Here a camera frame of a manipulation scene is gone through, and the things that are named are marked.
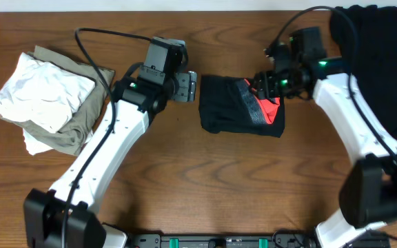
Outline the black leggings with red waistband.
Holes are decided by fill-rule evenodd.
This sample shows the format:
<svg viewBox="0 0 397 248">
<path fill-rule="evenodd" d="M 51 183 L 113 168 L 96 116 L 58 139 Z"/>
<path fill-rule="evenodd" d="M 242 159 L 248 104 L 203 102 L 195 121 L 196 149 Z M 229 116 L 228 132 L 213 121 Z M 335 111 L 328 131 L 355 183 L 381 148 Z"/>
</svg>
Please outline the black leggings with red waistband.
<svg viewBox="0 0 397 248">
<path fill-rule="evenodd" d="M 204 130 L 281 137 L 285 129 L 284 100 L 260 100 L 249 91 L 251 79 L 201 77 L 199 114 Z"/>
</svg>

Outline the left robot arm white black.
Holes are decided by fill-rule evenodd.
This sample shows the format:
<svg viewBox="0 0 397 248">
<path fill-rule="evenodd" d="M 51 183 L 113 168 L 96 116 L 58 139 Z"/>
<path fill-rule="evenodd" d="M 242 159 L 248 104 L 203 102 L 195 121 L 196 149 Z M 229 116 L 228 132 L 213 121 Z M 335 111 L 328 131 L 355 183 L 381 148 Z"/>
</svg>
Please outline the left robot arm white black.
<svg viewBox="0 0 397 248">
<path fill-rule="evenodd" d="M 182 40 L 153 37 L 145 61 L 115 83 L 94 136 L 47 192 L 24 204 L 29 247 L 124 247 L 128 235 L 97 218 L 106 189 L 133 144 L 168 101 L 194 100 L 197 74 L 187 71 Z"/>
</svg>

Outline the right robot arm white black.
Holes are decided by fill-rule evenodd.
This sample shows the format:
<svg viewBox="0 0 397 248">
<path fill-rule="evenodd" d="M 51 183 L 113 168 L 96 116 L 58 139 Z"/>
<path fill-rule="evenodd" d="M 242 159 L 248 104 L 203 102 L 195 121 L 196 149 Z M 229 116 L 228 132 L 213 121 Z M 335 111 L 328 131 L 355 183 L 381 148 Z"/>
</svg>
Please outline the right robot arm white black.
<svg viewBox="0 0 397 248">
<path fill-rule="evenodd" d="M 327 56 L 318 28 L 291 33 L 289 43 L 273 40 L 265 55 L 274 67 L 256 74 L 250 91 L 271 103 L 313 100 L 329 117 L 352 164 L 338 210 L 305 246 L 348 247 L 366 234 L 371 236 L 366 247 L 387 244 L 378 229 L 397 220 L 397 140 L 380 124 L 343 60 Z"/>
</svg>

